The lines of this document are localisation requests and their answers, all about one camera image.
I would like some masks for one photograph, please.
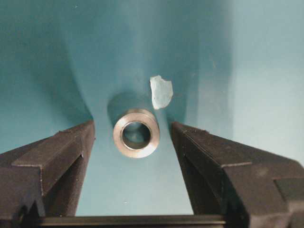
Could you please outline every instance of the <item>white paper piece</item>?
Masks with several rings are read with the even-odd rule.
[[[167,107],[173,96],[172,82],[166,81],[158,75],[150,78],[150,85],[154,109]]]

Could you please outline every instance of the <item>clamp jaw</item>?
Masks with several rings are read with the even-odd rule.
[[[173,122],[193,216],[73,217],[94,142],[89,121],[0,155],[0,228],[302,228],[296,161]]]
[[[94,122],[0,155],[0,227],[25,215],[74,216],[94,142]]]

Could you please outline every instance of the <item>metal bushing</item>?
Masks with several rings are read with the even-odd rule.
[[[150,137],[143,142],[133,142],[124,135],[125,128],[139,122],[147,127]],[[160,141],[160,129],[155,116],[145,109],[130,109],[114,126],[113,139],[119,151],[131,158],[143,158],[155,151]]]

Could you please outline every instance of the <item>ring hole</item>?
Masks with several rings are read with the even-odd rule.
[[[151,133],[146,125],[141,122],[130,122],[123,130],[124,144],[134,150],[147,146]]]

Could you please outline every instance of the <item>teal surface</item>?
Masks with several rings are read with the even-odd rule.
[[[0,152],[93,118],[77,215],[191,214],[169,122],[304,164],[304,1],[2,0]],[[149,78],[173,84],[152,109]],[[113,124],[153,111],[161,140],[123,157]]]

